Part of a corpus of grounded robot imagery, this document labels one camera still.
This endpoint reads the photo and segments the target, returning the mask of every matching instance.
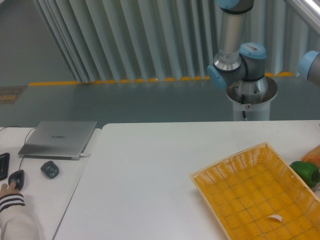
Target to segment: yellow floor stripe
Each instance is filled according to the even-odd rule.
[[[294,76],[292,72],[279,72],[277,75],[274,75],[273,73],[266,72],[264,74],[267,77],[291,77]],[[205,80],[210,80],[209,76],[204,77]],[[194,78],[189,76],[183,76],[179,79],[179,81],[194,81],[194,80],[203,80],[201,76],[195,76]],[[164,82],[174,82],[176,79],[174,77],[166,77],[163,79]],[[133,83],[146,83],[146,82],[159,82],[158,78],[149,78],[146,81],[142,78],[137,78],[133,80]],[[115,80],[97,80],[94,82],[89,82],[89,84],[116,84],[117,82]],[[128,84],[131,83],[129,79],[121,79],[119,80],[120,84]],[[29,83],[29,86],[55,86],[55,85],[77,85],[77,84],[84,84],[84,83],[78,83],[77,81],[47,81],[47,82],[31,82]]]
[[[47,81],[47,82],[30,82],[29,86],[52,86],[52,85],[76,85],[77,81]]]

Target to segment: computer mouse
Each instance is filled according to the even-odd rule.
[[[8,185],[12,182],[15,182],[15,189],[19,189],[19,191],[21,191],[25,183],[25,171],[21,169],[11,173],[8,179]]]
[[[47,161],[42,165],[41,171],[50,179],[54,179],[59,174],[59,167],[53,161]]]

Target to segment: striped sleeve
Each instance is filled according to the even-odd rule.
[[[20,193],[12,193],[0,198],[0,213],[11,206],[25,206],[24,196]]]

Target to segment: green pepper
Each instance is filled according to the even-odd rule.
[[[294,161],[290,167],[302,178],[309,188],[314,188],[320,182],[319,168],[312,162]]]

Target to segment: yellow basket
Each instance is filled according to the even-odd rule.
[[[229,239],[320,240],[319,199],[267,142],[190,177]]]

